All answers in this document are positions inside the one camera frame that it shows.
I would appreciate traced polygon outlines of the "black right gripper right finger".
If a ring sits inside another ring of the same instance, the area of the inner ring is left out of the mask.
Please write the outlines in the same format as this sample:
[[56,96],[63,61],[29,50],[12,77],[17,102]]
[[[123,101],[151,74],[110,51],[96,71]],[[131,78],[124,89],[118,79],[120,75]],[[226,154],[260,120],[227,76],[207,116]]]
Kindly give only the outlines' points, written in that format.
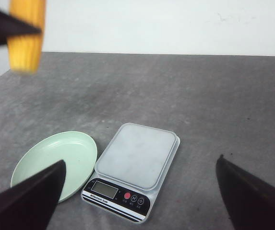
[[275,187],[220,155],[219,190],[236,230],[275,230]]

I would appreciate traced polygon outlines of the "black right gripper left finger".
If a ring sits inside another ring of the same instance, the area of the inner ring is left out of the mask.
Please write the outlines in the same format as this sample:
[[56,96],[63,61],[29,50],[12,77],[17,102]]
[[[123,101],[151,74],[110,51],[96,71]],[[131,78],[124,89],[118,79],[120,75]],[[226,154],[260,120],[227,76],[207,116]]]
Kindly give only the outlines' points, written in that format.
[[0,193],[0,230],[45,230],[66,176],[63,160]]

